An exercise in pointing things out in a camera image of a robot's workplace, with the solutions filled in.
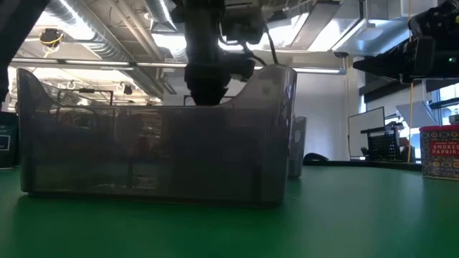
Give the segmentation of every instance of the green table surface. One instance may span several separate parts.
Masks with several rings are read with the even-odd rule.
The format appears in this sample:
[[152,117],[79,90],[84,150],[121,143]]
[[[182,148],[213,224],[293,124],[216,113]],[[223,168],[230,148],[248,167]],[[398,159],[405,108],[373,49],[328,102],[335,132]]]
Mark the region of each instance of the green table surface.
[[0,257],[459,257],[459,182],[305,167],[271,209],[36,199],[0,171]]

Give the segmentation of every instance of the window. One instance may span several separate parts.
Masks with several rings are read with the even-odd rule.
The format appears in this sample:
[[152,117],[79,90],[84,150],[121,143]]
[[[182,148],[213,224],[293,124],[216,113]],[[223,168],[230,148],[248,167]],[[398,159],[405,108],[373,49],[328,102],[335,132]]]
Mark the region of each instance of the window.
[[[444,87],[438,90],[440,101],[459,97],[459,84]],[[441,125],[450,124],[450,115],[459,115],[459,105],[451,105],[440,109]]]

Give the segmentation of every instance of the black robotic camera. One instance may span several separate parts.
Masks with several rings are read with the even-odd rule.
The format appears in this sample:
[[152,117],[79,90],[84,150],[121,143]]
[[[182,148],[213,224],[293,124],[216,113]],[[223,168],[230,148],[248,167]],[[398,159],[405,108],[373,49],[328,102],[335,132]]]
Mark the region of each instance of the black robotic camera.
[[409,20],[412,38],[354,68],[401,83],[459,77],[459,1],[448,0]]
[[[245,46],[261,40],[265,29],[261,8],[252,0],[174,2],[172,19],[185,25],[188,89],[197,105],[218,105],[232,77],[246,81],[253,74],[254,56]],[[240,44],[244,52],[225,52],[219,42]]]

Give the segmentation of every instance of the transparent plastic bin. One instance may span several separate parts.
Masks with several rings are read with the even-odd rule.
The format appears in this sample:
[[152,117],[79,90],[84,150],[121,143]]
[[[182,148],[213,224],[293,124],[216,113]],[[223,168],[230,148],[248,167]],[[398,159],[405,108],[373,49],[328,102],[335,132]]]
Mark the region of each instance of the transparent plastic bin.
[[23,69],[18,84],[22,191],[283,199],[296,84],[289,67],[261,69],[214,107],[81,105],[87,100]]
[[306,139],[306,118],[296,117],[293,122],[290,146],[288,177],[297,178],[303,171],[304,145]]

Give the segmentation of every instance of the smoked paprika tin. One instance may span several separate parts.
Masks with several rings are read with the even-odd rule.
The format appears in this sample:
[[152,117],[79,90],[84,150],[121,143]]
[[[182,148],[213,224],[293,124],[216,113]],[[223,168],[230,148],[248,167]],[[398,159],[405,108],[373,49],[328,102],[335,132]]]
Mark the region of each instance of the smoked paprika tin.
[[459,180],[459,125],[420,128],[422,175]]

